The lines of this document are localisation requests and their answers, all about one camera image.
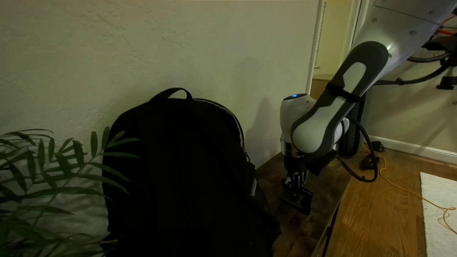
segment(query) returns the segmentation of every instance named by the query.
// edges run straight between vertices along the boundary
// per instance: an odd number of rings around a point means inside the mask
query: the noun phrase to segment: black backpack
[[[186,99],[170,99],[176,92],[185,92]],[[129,183],[113,173],[103,176],[130,191],[103,184],[106,241],[116,241],[105,246],[109,257],[273,256],[279,226],[253,200],[256,170],[240,124],[226,107],[169,89],[123,113],[110,137],[119,132],[140,140],[115,152],[140,159],[103,159]]]

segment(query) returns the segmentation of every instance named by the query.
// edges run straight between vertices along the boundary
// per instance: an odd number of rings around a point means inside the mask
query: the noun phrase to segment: baseboard
[[[397,152],[403,152],[403,153],[410,153],[410,154],[416,154],[416,156],[422,156],[422,157],[427,157],[427,159],[433,159],[433,160],[439,160],[439,162],[445,162],[445,163],[457,164],[457,153],[455,153],[455,152],[425,147],[425,146],[419,146],[419,144],[397,142],[397,140],[377,137],[377,136],[372,136],[370,139],[373,142],[382,142],[386,149],[392,149],[392,150],[397,150]]]

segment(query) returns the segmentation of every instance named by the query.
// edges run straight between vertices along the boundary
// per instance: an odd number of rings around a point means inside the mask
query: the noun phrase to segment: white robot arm
[[[349,127],[345,119],[367,90],[420,49],[453,13],[457,0],[369,0],[363,26],[335,77],[317,99],[292,94],[282,103],[286,162],[319,159]],[[297,164],[287,164],[289,180]]]

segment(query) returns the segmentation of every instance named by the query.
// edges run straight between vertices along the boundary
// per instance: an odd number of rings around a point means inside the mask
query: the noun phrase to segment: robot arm
[[[283,201],[310,213],[309,167],[333,157],[346,116],[369,89],[420,49],[456,9],[457,0],[367,0],[363,26],[335,77],[317,99],[292,94],[282,103],[282,146],[287,177]]]

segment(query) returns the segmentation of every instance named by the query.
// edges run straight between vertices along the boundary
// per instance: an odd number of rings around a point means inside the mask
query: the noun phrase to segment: wooden floor
[[[366,156],[367,153],[359,153],[349,163],[359,167]],[[413,194],[420,194],[420,171],[457,180],[457,167],[393,150],[379,156],[382,176],[372,184],[350,179],[342,166],[333,162],[325,170],[322,176],[325,179],[316,180],[320,187],[327,184],[323,191],[332,193],[326,194],[326,201],[316,207],[326,211],[313,219],[277,201],[280,189],[273,183],[286,176],[279,164],[280,157],[275,159],[276,163],[267,163],[259,169],[260,186],[266,189],[272,209],[282,223],[283,234],[276,240],[275,256],[313,256],[316,247],[323,246],[325,240],[319,234],[323,234],[330,221],[330,213],[340,200],[327,257],[426,256],[423,206],[422,200]],[[367,177],[372,174],[360,170],[359,173]]]

